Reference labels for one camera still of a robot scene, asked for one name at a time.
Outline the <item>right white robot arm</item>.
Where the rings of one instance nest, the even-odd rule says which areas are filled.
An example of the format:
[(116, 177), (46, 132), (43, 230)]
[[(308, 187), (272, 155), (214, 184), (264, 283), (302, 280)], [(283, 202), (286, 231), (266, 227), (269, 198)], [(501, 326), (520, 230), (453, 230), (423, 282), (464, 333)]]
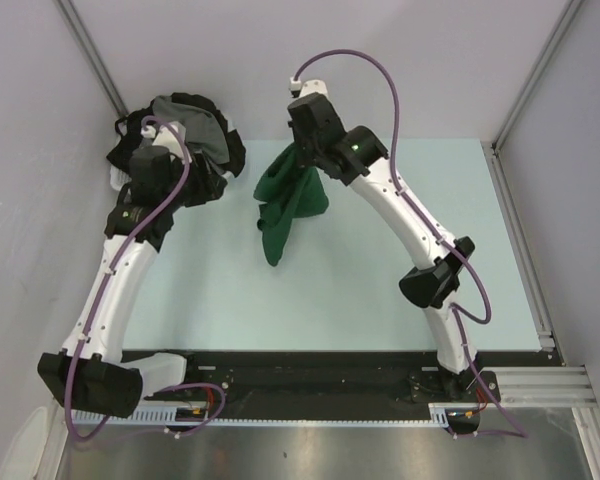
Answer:
[(423, 310), (437, 348), (442, 369), (443, 393), (464, 401), (477, 389), (463, 351), (466, 345), (451, 312), (460, 286), (463, 265), (425, 224), (434, 218), (419, 217), (401, 197), (391, 177), (389, 153), (367, 127), (345, 129), (327, 96), (309, 93), (287, 107), (294, 143), (302, 166), (316, 166), (366, 200), (383, 218), (406, 248), (414, 267), (399, 281), (399, 289)]

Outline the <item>black t shirt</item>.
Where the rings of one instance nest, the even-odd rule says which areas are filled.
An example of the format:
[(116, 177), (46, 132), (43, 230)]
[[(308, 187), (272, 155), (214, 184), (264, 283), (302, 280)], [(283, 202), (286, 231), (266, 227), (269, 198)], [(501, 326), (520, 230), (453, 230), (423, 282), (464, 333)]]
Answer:
[(137, 242), (147, 242), (160, 250), (177, 210), (222, 197), (228, 184), (225, 175), (237, 177), (245, 166), (246, 148), (215, 103), (198, 94), (157, 96), (147, 107), (119, 118), (114, 124), (119, 140), (106, 159), (129, 180), (108, 215), (104, 230), (107, 238), (129, 236), (163, 203), (184, 171), (179, 153), (155, 145), (142, 135), (142, 121), (147, 116), (182, 125), (191, 156), (189, 174), (177, 196), (135, 236)]

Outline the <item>right aluminium corner post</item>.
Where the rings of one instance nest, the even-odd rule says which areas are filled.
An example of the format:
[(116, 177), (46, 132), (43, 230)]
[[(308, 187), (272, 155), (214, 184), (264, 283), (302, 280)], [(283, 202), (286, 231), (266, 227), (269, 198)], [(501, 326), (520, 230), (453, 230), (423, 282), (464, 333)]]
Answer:
[(502, 151), (543, 77), (547, 74), (569, 31), (587, 4), (588, 1), (586, 0), (569, 0), (565, 3), (497, 134), (490, 142), (491, 150), (495, 154)]

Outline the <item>white plastic laundry basket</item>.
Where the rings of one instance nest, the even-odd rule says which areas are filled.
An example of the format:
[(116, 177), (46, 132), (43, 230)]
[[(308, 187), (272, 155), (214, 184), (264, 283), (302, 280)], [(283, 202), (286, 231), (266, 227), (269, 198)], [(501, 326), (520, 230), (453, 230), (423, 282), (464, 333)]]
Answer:
[(130, 177), (124, 171), (115, 166), (110, 167), (110, 186), (116, 192), (119, 192), (128, 182)]

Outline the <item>grey t shirt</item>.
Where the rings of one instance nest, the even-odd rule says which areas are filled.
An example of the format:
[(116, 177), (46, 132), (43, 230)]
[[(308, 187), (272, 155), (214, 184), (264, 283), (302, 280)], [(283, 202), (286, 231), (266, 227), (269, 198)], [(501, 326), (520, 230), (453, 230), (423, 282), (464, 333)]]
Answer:
[(155, 97), (151, 108), (154, 116), (166, 122), (179, 122), (185, 128), (186, 145), (227, 170), (229, 149), (216, 118), (219, 111), (211, 100), (197, 94), (173, 93)]

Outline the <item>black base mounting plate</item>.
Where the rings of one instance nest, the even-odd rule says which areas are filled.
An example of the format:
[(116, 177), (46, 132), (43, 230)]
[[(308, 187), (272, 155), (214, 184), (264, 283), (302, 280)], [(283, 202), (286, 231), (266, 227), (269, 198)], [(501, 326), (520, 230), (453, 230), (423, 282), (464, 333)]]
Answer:
[(428, 404), (477, 400), (475, 381), (451, 386), (432, 352), (180, 351), (185, 381), (226, 393), (229, 421), (423, 420)]

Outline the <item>green t shirt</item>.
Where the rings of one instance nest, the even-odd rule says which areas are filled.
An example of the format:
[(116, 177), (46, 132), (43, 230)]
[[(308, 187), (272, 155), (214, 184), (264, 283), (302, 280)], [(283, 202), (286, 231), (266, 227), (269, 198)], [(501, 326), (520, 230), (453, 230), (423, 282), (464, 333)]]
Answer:
[(295, 220), (322, 215), (329, 207), (318, 169), (299, 165), (299, 148), (289, 144), (267, 167), (254, 189), (256, 226), (267, 263), (276, 267)]

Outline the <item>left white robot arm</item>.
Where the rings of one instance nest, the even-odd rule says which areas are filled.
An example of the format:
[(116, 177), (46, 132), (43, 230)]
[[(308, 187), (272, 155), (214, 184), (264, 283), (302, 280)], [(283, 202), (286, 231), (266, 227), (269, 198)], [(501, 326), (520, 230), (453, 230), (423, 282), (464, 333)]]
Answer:
[(162, 203), (183, 172), (164, 146), (138, 149), (131, 179), (119, 193), (104, 230), (99, 270), (83, 311), (57, 353), (45, 353), (38, 373), (66, 411), (126, 418), (138, 403), (168, 389), (194, 397), (201, 376), (183, 356), (155, 353), (123, 362), (123, 340), (142, 282), (173, 225), (177, 203)]

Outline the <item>aluminium corner post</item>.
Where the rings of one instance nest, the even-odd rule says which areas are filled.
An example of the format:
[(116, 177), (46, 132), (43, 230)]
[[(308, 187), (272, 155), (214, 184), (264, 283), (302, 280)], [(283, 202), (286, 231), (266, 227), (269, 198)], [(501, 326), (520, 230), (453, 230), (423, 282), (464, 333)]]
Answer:
[(129, 109), (75, 2), (71, 0), (54, 0), (53, 4), (116, 117), (127, 116)]
[(497, 134), (490, 142), (491, 150), (495, 154), (502, 151), (543, 77), (547, 74), (569, 31), (587, 4), (588, 1), (586, 0), (569, 0), (565, 3)]

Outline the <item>left aluminium corner post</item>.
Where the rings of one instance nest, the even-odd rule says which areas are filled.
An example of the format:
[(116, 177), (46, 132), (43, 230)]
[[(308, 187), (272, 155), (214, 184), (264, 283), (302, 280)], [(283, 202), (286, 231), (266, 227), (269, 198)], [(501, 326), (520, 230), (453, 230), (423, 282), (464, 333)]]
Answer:
[(53, 4), (116, 117), (127, 116), (129, 109), (75, 2), (71, 0), (54, 0)]

